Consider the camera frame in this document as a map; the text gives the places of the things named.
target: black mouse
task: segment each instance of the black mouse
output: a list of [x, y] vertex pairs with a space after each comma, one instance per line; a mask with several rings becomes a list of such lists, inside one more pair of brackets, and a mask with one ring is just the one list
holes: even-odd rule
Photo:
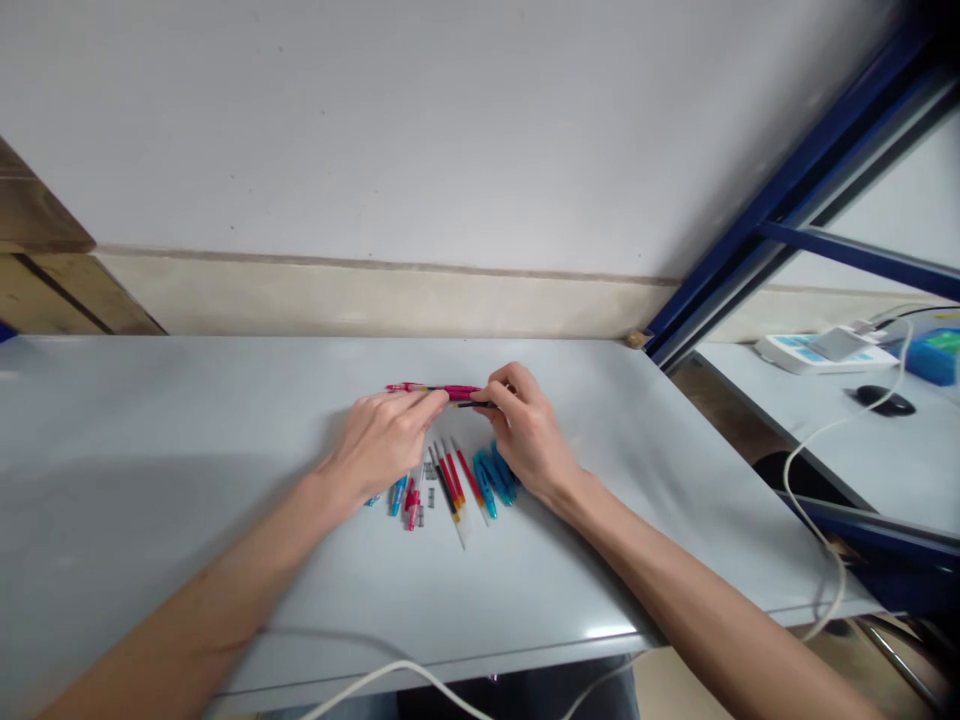
[[[856, 398], [861, 405], [872, 405], [888, 392], [890, 392], [890, 388], [880, 387], [879, 385], [861, 385], [857, 388]], [[917, 409], [905, 397], [894, 393], [888, 400], [873, 408], [873, 411], [886, 417], [894, 417], [913, 415]]]

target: pink pen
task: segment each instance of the pink pen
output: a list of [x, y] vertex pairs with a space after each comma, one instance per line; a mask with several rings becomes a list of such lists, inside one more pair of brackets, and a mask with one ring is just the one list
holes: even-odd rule
[[423, 463], [420, 471], [410, 475], [410, 489], [407, 491], [407, 501], [404, 510], [407, 511], [407, 530], [413, 532], [417, 526], [417, 511], [420, 508], [420, 478], [423, 476]]
[[462, 402], [470, 399], [470, 395], [479, 392], [481, 388], [473, 385], [423, 385], [421, 383], [397, 383], [387, 385], [390, 392], [421, 392], [429, 390], [446, 390], [451, 402]]

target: blue container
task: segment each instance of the blue container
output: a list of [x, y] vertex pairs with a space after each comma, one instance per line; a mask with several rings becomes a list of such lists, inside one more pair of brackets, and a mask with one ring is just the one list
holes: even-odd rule
[[[900, 354], [902, 343], [890, 348]], [[940, 328], [924, 333], [910, 343], [907, 350], [907, 372], [934, 385], [957, 384], [957, 354], [960, 353], [960, 328]]]

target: forearm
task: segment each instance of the forearm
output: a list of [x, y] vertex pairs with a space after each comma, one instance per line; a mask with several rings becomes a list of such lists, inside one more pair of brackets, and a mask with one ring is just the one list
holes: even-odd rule
[[593, 476], [551, 505], [610, 563], [735, 717], [881, 717], [806, 646]]
[[199, 717], [344, 512], [312, 480], [115, 645], [42, 720]]

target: desk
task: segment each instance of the desk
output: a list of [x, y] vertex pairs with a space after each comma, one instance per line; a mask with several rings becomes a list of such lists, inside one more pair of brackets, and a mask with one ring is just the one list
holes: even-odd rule
[[[890, 387], [897, 370], [794, 375], [752, 347], [704, 343], [704, 364], [796, 445], [829, 422], [861, 409], [846, 391]], [[803, 451], [855, 506], [938, 532], [960, 535], [960, 405], [956, 388], [938, 388], [909, 373], [900, 394], [917, 412], [887, 418], [867, 413], [830, 430]]]
[[[783, 624], [836, 573], [642, 353], [612, 342], [15, 338], [0, 345], [0, 715], [62, 687], [249, 526], [390, 382], [527, 364], [581, 462]], [[487, 422], [437, 421], [472, 452]], [[467, 550], [443, 509], [407, 534], [362, 508], [307, 563], [214, 710], [315, 702], [409, 657], [450, 681], [661, 643], [625, 587], [529, 496]], [[856, 581], [842, 614], [879, 607]], [[419, 682], [394, 673], [371, 692]]]

